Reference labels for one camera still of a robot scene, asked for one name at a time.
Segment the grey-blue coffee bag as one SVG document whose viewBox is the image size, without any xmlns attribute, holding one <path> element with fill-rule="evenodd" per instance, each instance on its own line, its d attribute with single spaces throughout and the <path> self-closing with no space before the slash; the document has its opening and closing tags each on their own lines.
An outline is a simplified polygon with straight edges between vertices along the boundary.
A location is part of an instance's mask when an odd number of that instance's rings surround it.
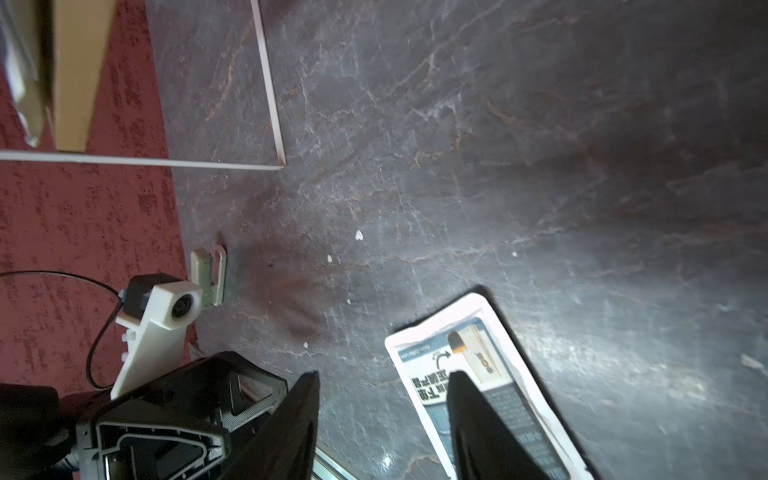
<svg viewBox="0 0 768 480">
<path fill-rule="evenodd" d="M 593 478 L 484 296 L 464 295 L 385 347 L 450 478 Z"/>
</svg>

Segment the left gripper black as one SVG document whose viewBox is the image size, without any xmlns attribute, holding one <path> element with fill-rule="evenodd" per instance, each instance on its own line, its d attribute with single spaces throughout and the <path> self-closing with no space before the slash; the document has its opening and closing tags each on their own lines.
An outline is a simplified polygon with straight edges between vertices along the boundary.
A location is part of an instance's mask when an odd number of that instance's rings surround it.
<svg viewBox="0 0 768 480">
<path fill-rule="evenodd" d="M 116 399 L 67 395 L 57 479 L 216 479 L 288 393 L 236 352 L 180 367 Z"/>
</svg>

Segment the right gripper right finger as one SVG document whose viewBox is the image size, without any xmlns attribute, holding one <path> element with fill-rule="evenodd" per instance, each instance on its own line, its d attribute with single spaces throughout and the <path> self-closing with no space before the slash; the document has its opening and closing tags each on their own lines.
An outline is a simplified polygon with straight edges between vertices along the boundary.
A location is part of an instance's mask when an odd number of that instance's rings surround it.
<svg viewBox="0 0 768 480">
<path fill-rule="evenodd" d="M 547 478 L 463 371 L 449 376 L 447 409 L 459 479 Z"/>
</svg>

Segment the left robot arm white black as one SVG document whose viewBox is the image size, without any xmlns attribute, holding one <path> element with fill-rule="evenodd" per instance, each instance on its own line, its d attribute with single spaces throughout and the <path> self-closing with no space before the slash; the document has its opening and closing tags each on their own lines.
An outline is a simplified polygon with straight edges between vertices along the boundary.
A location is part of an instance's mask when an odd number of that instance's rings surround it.
<svg viewBox="0 0 768 480">
<path fill-rule="evenodd" d="M 287 394 L 235 352 L 179 367 L 116 399 L 1 387 L 4 479 L 216 479 Z"/>
</svg>

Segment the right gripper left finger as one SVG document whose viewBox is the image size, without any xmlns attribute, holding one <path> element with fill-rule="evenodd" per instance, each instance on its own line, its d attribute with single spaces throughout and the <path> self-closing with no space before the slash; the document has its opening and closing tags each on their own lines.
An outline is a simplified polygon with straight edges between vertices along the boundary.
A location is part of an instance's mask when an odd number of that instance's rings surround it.
<svg viewBox="0 0 768 480">
<path fill-rule="evenodd" d="M 320 375 L 303 374 L 274 414 L 224 471 L 226 479 L 310 479 L 316 450 Z"/>
</svg>

